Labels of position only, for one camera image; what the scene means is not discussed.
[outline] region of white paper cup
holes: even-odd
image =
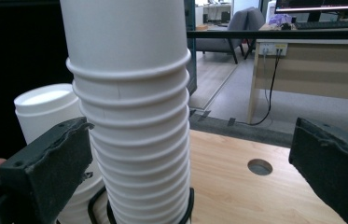
[[[70,62],[78,67],[139,71],[187,54],[180,48],[187,45],[183,2],[62,0],[61,8]]]
[[[95,125],[91,141],[115,219],[178,222],[188,205],[188,144],[180,147],[183,142],[169,141],[169,136],[180,141],[179,133],[188,134],[184,92],[191,55],[183,2],[149,0],[135,7],[131,0],[62,0],[61,7],[69,52],[66,66],[74,74],[81,111]],[[123,11],[126,19],[117,20]],[[151,21],[161,24],[158,32]],[[164,141],[178,147],[158,148]],[[148,154],[128,153],[136,147]],[[157,158],[164,158],[159,149],[173,162],[159,162]],[[142,166],[143,161],[157,166]],[[137,182],[126,178],[131,173],[139,174]],[[142,200],[147,202],[144,210],[133,206]]]
[[[15,113],[27,144],[63,121],[82,117],[71,84],[27,91],[14,99]]]
[[[79,110],[78,97],[73,92],[72,85],[66,83],[27,91],[15,98],[14,105],[27,144],[56,124],[83,117]],[[91,153],[95,158],[93,147],[91,147]],[[96,160],[91,162],[86,173],[92,173],[92,176],[77,187],[74,195],[58,216],[62,224],[91,223],[88,216],[88,203],[92,196],[104,186],[104,181]],[[107,216],[106,211],[104,210],[103,214],[98,216]]]

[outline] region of wooden table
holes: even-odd
[[[345,223],[288,162],[289,148],[191,131],[192,224]],[[262,159],[269,175],[247,163]]]

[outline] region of power outlet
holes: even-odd
[[[260,43],[258,54],[277,55],[277,50],[281,50],[281,56],[285,56],[287,52],[287,43]]]

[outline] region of wooden desk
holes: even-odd
[[[345,223],[288,162],[289,148],[191,131],[190,152],[192,224]],[[253,174],[253,159],[269,162],[272,173]]]
[[[260,30],[268,29],[265,25]],[[258,55],[263,42],[288,43],[286,56],[282,56],[278,63],[275,91],[348,99],[348,40],[258,39],[248,122],[252,121],[258,90],[270,87],[272,80],[275,56],[267,56],[264,66],[263,55]]]

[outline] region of office chair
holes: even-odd
[[[232,16],[227,31],[243,31],[246,29],[247,9],[240,10],[234,13]],[[235,63],[238,63],[235,49],[240,47],[241,53],[244,56],[242,39],[231,38],[199,38],[196,39],[196,51],[202,51],[204,54],[209,52],[227,52],[231,53],[234,57]]]
[[[264,24],[265,19],[260,9],[252,8],[249,9],[247,13],[247,28],[251,31],[258,31]],[[244,59],[246,60],[247,56],[255,49],[256,39],[252,39],[252,42],[248,48],[248,51],[245,54]]]

